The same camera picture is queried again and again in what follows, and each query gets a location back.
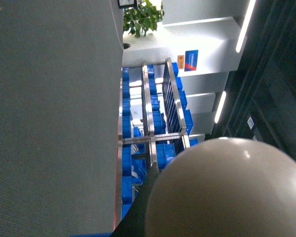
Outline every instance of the metal rack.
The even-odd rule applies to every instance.
[[[175,143],[176,153],[180,153],[183,149],[190,147],[188,135],[186,132],[186,123],[183,113],[182,104],[180,101],[179,91],[176,83],[176,78],[170,58],[165,61],[165,70],[163,76],[164,82],[162,86],[162,92],[165,102],[166,116],[172,120],[168,121],[168,125],[174,120],[178,120],[179,124],[176,129],[168,129],[170,133],[155,135],[154,123],[152,115],[152,105],[150,96],[150,87],[148,79],[148,66],[144,61],[142,64],[142,109],[143,109],[143,124],[144,124],[144,136],[125,138],[122,137],[122,102],[119,107],[119,123],[118,123],[118,154],[117,154],[117,176],[116,176],[116,197],[115,197],[115,226],[121,221],[121,178],[122,178],[122,145],[128,144],[145,144],[145,153],[140,155],[133,155],[132,158],[145,158],[147,159],[148,169],[155,163],[158,167],[156,141],[171,141]]]

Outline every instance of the blue plastic bin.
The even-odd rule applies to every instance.
[[[148,78],[149,78],[149,79],[153,79],[153,78],[154,78],[154,68],[153,68],[153,64],[148,64],[148,65],[147,65],[147,69],[148,69]]]
[[[130,98],[129,81],[123,81],[123,99]]]
[[[134,137],[141,137],[142,133],[140,132],[138,127],[134,127]]]
[[[129,116],[130,115],[130,98],[123,99],[122,107],[123,107],[123,116]]]
[[[176,78],[176,82],[177,82],[177,86],[178,86],[178,91],[183,90],[181,78]]]
[[[123,204],[132,204],[133,202],[133,177],[122,177],[122,201]]]
[[[87,235],[78,235],[70,237],[110,237],[112,233],[102,233],[102,234],[87,234]]]
[[[123,116],[123,138],[131,137],[130,116]]]
[[[186,123],[186,132],[189,135],[193,128],[193,119],[192,119],[191,111],[184,110],[183,113],[184,113],[184,118]]]
[[[150,88],[151,95],[157,95],[157,86],[154,79],[149,79],[149,88]]]
[[[132,204],[122,205],[122,219],[124,219],[124,216],[127,214],[128,210],[130,209],[131,206],[132,206]]]
[[[189,140],[189,146],[190,147],[195,146],[196,144],[198,144],[197,138],[193,138],[193,139]]]
[[[123,68],[123,81],[127,81],[129,83],[129,68]]]
[[[138,175],[138,182],[135,181],[135,183],[143,183],[146,177],[146,162],[142,159],[132,159],[132,165],[134,172]]]
[[[152,106],[152,111],[160,110],[160,102],[158,101],[157,95],[151,96],[151,106]]]
[[[174,75],[175,75],[175,77],[177,77],[178,73],[179,73],[178,64],[177,63],[172,63],[172,67],[173,67]]]
[[[154,123],[154,133],[158,135],[162,134],[163,131],[165,132],[166,123],[163,115],[161,116],[160,111],[152,111],[152,116]]]
[[[174,144],[158,144],[156,145],[156,149],[158,166],[164,169],[176,157]]]
[[[123,171],[123,176],[132,175],[132,148],[131,147],[123,147],[122,171]]]
[[[183,110],[185,110],[187,107],[187,99],[186,99],[185,92],[183,90],[179,91],[179,96],[180,96],[182,108],[183,108]]]

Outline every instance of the potted plant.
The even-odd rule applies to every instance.
[[[149,29],[156,31],[157,22],[164,16],[163,6],[158,10],[149,0],[143,0],[138,4],[138,9],[128,8],[124,11],[124,31],[135,35],[136,38],[141,36],[140,32],[146,33]]]

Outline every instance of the ceiling light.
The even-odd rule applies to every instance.
[[[223,104],[225,103],[225,99],[226,99],[226,92],[223,91],[222,96],[221,96],[221,100],[220,100],[219,105],[218,105],[217,113],[216,113],[216,116],[215,116],[215,123],[218,123],[218,121],[219,121],[219,118],[220,118],[221,113],[222,113]]]
[[[137,80],[137,81],[134,81],[134,82],[130,82],[129,83],[129,86],[130,87],[141,86],[141,85],[142,85],[142,81],[141,80]]]
[[[156,79],[154,80],[154,82],[155,82],[156,84],[163,83],[163,78],[156,78]]]
[[[249,6],[248,6],[248,9],[247,9],[247,13],[246,13],[246,16],[245,16],[245,20],[243,21],[242,29],[240,31],[238,43],[237,43],[237,46],[236,46],[237,53],[239,53],[241,48],[242,48],[242,44],[243,44],[243,41],[244,41],[245,36],[246,36],[246,32],[247,32],[248,25],[249,25],[249,22],[250,22],[250,19],[251,19],[253,8],[255,7],[255,3],[256,3],[256,0],[250,0]]]

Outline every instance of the beige sphere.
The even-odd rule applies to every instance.
[[[147,237],[296,237],[296,162],[247,139],[191,147],[157,179],[145,230]]]

